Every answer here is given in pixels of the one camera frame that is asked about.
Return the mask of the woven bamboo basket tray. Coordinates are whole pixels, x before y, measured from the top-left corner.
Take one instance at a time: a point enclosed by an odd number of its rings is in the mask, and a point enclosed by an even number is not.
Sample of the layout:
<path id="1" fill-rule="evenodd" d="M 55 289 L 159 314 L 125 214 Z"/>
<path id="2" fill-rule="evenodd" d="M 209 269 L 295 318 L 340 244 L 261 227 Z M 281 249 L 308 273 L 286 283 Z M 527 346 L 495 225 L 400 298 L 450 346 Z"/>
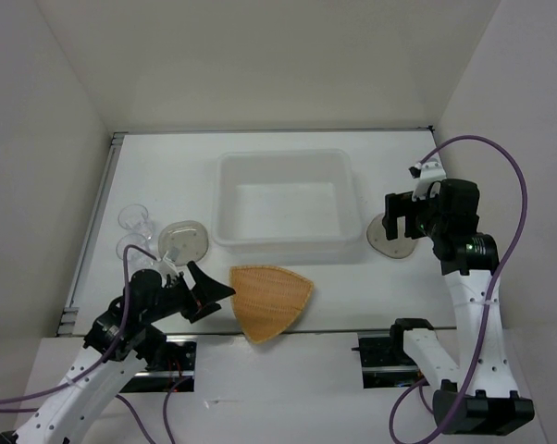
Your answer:
<path id="1" fill-rule="evenodd" d="M 233 313 L 252 344 L 285 332 L 305 310 L 314 283 L 289 269 L 271 265 L 233 266 L 229 283 Z"/>

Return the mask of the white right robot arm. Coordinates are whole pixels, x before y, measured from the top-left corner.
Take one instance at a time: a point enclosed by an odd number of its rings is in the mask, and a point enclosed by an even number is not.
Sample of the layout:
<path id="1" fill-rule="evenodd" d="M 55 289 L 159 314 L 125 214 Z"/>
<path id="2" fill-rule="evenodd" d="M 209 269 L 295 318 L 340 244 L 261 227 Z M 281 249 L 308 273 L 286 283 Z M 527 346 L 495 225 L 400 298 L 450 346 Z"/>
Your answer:
<path id="1" fill-rule="evenodd" d="M 460 359 L 441 346 L 422 318 L 398 318 L 388 353 L 399 364 L 413 361 L 433 389 L 437 432 L 444 435 L 507 436 L 535 417 L 505 352 L 500 315 L 502 262 L 495 240 L 478 229 L 480 193 L 462 179 L 436 180 L 425 194 L 391 193 L 382 225 L 386 238 L 428 238 L 452 296 Z"/>

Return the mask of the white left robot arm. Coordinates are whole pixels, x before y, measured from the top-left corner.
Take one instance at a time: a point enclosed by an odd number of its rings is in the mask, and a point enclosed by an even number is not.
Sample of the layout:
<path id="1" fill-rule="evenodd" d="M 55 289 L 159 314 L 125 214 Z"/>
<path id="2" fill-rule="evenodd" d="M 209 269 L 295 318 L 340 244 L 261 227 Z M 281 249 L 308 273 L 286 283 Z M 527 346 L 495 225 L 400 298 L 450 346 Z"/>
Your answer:
<path id="1" fill-rule="evenodd" d="M 183 276 L 162 278 L 153 269 L 124 275 L 124 290 L 100 314 L 58 386 L 40 392 L 43 404 L 16 430 L 0 433 L 0 443 L 79 443 L 93 421 L 145 369 L 161 366 L 169 350 L 155 323 L 181 315 L 195 323 L 220 310 L 233 288 L 215 281 L 195 262 Z"/>

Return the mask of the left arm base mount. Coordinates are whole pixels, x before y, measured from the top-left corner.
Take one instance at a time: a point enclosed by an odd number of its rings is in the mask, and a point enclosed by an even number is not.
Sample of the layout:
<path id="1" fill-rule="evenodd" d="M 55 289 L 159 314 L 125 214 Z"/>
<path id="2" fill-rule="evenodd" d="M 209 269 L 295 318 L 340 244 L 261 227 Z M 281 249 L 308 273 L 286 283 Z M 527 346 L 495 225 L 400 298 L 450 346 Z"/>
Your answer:
<path id="1" fill-rule="evenodd" d="M 128 393 L 193 392 L 197 344 L 193 340 L 171 341 L 163 354 L 127 383 Z"/>

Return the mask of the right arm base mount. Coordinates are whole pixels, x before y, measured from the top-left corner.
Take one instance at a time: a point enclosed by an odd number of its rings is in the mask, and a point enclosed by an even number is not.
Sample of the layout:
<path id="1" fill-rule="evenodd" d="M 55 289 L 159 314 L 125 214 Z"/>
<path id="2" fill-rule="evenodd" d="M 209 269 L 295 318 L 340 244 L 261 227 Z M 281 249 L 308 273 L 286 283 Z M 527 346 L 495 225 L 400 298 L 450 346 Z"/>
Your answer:
<path id="1" fill-rule="evenodd" d="M 361 332 L 352 348 L 360 359 L 364 389 L 408 388 L 423 375 L 386 331 Z"/>

